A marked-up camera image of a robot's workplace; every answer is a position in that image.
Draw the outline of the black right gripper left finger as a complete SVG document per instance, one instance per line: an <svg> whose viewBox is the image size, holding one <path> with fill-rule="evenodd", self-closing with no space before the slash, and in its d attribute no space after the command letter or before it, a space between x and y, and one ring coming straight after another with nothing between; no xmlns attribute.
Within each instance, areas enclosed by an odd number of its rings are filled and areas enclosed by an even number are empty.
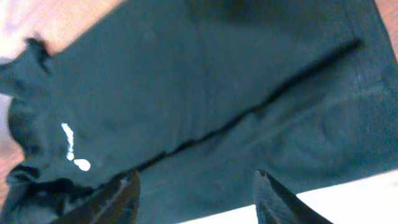
<svg viewBox="0 0 398 224"><path fill-rule="evenodd" d="M113 179L91 200L51 224L136 224L140 189L139 173L130 171Z"/></svg>

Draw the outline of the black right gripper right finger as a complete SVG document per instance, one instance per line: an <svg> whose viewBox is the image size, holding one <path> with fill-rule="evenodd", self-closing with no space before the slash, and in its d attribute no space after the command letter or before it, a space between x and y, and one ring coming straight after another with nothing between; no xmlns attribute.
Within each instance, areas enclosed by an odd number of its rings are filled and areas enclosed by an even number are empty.
<svg viewBox="0 0 398 224"><path fill-rule="evenodd" d="M264 170L254 176L258 224L332 224Z"/></svg>

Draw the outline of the black t-shirt with logo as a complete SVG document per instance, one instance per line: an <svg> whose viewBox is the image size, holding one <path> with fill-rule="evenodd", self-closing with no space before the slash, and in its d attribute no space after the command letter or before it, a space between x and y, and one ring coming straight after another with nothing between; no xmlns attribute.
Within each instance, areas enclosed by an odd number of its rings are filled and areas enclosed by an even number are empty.
<svg viewBox="0 0 398 224"><path fill-rule="evenodd" d="M24 160L2 223L52 223L137 171L136 223L397 168L397 61L374 1L126 1L57 54L1 64Z"/></svg>

